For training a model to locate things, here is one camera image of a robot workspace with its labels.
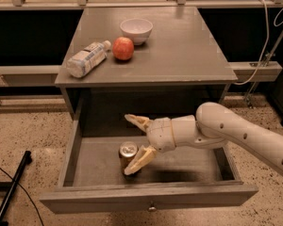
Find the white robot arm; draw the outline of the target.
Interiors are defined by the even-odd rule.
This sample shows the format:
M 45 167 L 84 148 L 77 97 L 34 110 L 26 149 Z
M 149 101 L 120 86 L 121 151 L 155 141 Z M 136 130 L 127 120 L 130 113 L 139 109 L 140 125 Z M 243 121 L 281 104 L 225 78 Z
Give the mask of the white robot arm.
M 245 120 L 223 105 L 203 103 L 194 116 L 151 120 L 126 114 L 125 119 L 140 128 L 149 142 L 125 168 L 126 175 L 149 164 L 157 153 L 182 146 L 215 149 L 233 142 L 283 176 L 283 136 Z

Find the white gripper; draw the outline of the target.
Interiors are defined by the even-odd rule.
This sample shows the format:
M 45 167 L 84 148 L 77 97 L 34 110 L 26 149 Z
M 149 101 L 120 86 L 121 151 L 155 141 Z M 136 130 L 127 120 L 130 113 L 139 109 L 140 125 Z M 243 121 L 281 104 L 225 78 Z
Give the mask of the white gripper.
M 172 121 L 169 118 L 155 119 L 151 121 L 144 116 L 125 114 L 125 119 L 137 126 L 143 132 L 146 131 L 151 146 L 141 146 L 133 160 L 125 168 L 125 175 L 131 175 L 149 164 L 158 152 L 165 153 L 175 149 Z

